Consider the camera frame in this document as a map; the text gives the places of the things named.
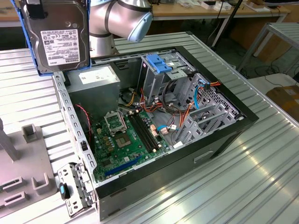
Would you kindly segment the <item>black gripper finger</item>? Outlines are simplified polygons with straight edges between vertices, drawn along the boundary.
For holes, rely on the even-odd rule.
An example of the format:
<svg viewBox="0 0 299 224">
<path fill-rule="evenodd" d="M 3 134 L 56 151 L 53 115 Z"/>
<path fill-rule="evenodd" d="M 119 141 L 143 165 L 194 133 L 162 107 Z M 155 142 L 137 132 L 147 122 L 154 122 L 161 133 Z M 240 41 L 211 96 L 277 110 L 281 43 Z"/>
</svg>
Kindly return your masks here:
<svg viewBox="0 0 299 224">
<path fill-rule="evenodd" d="M 31 19 L 44 19 L 45 13 L 41 0 L 27 0 L 28 15 Z"/>
</svg>

